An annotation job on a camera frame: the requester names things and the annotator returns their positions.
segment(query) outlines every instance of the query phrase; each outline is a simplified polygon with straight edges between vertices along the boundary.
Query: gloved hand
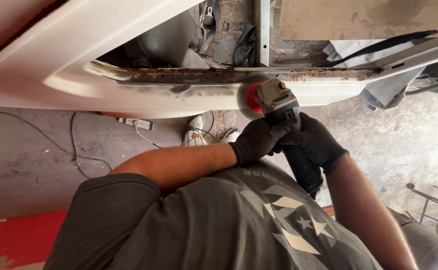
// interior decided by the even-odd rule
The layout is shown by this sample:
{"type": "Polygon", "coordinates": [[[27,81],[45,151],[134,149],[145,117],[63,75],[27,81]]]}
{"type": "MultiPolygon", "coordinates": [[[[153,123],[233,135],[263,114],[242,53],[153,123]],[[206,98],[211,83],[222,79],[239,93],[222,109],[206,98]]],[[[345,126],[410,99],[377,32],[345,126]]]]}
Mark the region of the gloved hand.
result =
{"type": "Polygon", "coordinates": [[[247,124],[235,142],[229,143],[236,152],[237,166],[254,162],[266,154],[272,154],[276,142],[292,130],[299,130],[299,120],[289,119],[272,128],[264,118],[247,124]]]}
{"type": "Polygon", "coordinates": [[[324,174],[332,172],[337,163],[348,150],[342,148],[319,120],[300,112],[302,131],[293,131],[277,143],[279,145],[296,145],[316,165],[322,167],[324,174]]]}

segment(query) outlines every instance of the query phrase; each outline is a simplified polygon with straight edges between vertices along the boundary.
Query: dirty floor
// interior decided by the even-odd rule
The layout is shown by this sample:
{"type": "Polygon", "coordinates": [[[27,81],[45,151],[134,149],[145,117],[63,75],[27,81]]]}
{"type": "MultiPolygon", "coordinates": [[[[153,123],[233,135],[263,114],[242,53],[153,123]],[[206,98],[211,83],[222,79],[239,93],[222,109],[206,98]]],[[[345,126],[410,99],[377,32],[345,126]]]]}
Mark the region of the dirty floor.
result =
{"type": "MultiPolygon", "coordinates": [[[[376,112],[367,109],[359,97],[328,106],[304,107],[303,112],[321,120],[342,146],[348,149],[385,204],[418,218],[424,199],[405,185],[438,197],[438,94],[408,96],[395,109],[376,112]]],[[[31,121],[72,152],[70,134],[72,112],[3,108],[31,121]]],[[[204,128],[212,124],[207,112],[204,128]]],[[[222,116],[220,129],[248,122],[240,111],[216,112],[222,116]]],[[[188,123],[190,117],[183,118],[188,123]]],[[[185,125],[179,119],[153,120],[154,130],[140,130],[160,146],[178,146],[185,125]]],[[[132,156],[155,148],[132,126],[116,118],[78,114],[74,134],[80,155],[106,160],[112,167],[132,156]]],[[[209,135],[205,138],[212,143],[209,135]]],[[[290,173],[283,155],[268,157],[290,173]]],[[[105,175],[106,164],[80,159],[86,174],[105,175]]],[[[62,210],[69,207],[78,185],[86,180],[76,162],[42,134],[19,120],[0,114],[0,219],[62,210]]],[[[318,196],[320,205],[329,205],[327,187],[318,196]]],[[[438,217],[438,208],[428,211],[438,217]]]]}

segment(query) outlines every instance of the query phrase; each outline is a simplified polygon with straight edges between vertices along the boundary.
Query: sneaker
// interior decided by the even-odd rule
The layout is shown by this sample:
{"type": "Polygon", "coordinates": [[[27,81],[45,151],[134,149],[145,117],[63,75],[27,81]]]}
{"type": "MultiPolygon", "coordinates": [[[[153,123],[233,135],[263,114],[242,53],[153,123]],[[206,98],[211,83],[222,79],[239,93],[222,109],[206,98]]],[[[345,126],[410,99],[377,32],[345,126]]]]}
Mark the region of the sneaker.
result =
{"type": "Polygon", "coordinates": [[[199,114],[196,117],[194,117],[192,121],[189,122],[189,125],[195,127],[196,129],[202,129],[204,127],[204,122],[205,122],[204,114],[199,114]]]}
{"type": "Polygon", "coordinates": [[[237,137],[239,137],[240,131],[238,128],[232,128],[229,129],[229,131],[226,133],[224,138],[222,138],[221,143],[232,143],[237,140],[237,137]]]}

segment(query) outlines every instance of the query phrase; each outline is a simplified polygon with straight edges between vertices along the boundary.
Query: man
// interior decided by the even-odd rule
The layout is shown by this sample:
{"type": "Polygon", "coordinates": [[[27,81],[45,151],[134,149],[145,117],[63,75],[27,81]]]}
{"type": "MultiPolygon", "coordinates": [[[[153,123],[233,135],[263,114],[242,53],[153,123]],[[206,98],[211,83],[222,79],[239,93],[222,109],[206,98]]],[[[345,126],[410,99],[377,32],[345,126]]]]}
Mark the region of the man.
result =
{"type": "Polygon", "coordinates": [[[44,269],[417,269],[348,151],[300,117],[301,132],[262,118],[235,142],[148,151],[83,182],[44,269]],[[324,169],[337,222],[260,159],[280,145],[324,169]]]}

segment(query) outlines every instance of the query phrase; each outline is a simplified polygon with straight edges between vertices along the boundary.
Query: star graphic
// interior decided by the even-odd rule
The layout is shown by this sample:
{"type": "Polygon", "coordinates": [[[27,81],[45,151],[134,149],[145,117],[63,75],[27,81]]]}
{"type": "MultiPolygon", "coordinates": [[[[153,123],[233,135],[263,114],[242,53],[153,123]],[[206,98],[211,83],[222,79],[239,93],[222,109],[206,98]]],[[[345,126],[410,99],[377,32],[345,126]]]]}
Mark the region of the star graphic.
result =
{"type": "Polygon", "coordinates": [[[324,230],[327,223],[318,223],[317,221],[314,220],[314,218],[312,218],[312,223],[314,224],[315,233],[317,235],[324,234],[326,236],[334,238],[334,236],[330,235],[330,233],[328,233],[326,230],[324,230]]]}
{"type": "Polygon", "coordinates": [[[296,220],[296,222],[299,222],[302,225],[303,229],[305,229],[305,228],[313,229],[314,228],[311,226],[311,220],[306,220],[306,219],[303,219],[302,217],[300,217],[300,221],[296,220]]]}

